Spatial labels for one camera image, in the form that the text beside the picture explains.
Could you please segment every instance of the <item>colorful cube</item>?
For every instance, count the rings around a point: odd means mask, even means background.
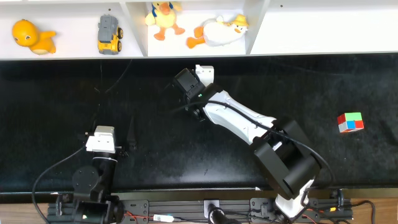
[[[345,113],[337,118],[340,133],[347,133],[364,128],[362,115],[357,113]]]

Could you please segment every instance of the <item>black tabletop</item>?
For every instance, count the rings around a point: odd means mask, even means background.
[[[0,63],[0,192],[28,192],[47,167],[81,147],[79,135],[114,126],[118,142],[136,119],[138,149],[120,159],[114,191],[269,189],[248,145],[227,129],[198,122],[164,88],[183,68],[213,65],[215,83],[266,116],[298,121],[331,165],[335,186],[398,184],[398,55],[56,60]],[[365,129],[340,134],[337,117],[361,112]],[[38,191],[71,190],[91,164],[81,152],[45,175]],[[328,180],[321,172],[317,183]]]

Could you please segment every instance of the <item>green cube face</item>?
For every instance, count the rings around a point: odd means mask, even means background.
[[[362,121],[362,115],[360,112],[357,113],[345,113],[346,121]]]

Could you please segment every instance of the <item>yellow and gray toy truck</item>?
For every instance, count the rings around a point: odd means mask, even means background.
[[[98,24],[98,50],[101,54],[116,55],[122,50],[123,30],[119,27],[118,19],[110,16],[101,16]]]

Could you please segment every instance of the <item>black and white robotic arm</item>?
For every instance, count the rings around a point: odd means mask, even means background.
[[[192,115],[200,120],[208,118],[249,144],[262,175],[278,193],[275,206],[280,212],[280,221],[294,222],[304,212],[301,201],[305,189],[313,184],[322,167],[308,149],[275,132],[282,132],[307,146],[311,145],[310,141],[295,121],[288,118],[276,120],[250,110],[215,85],[213,79],[213,67],[197,65],[195,70],[186,68],[175,76],[173,86],[182,93],[182,102],[188,105],[185,109]]]

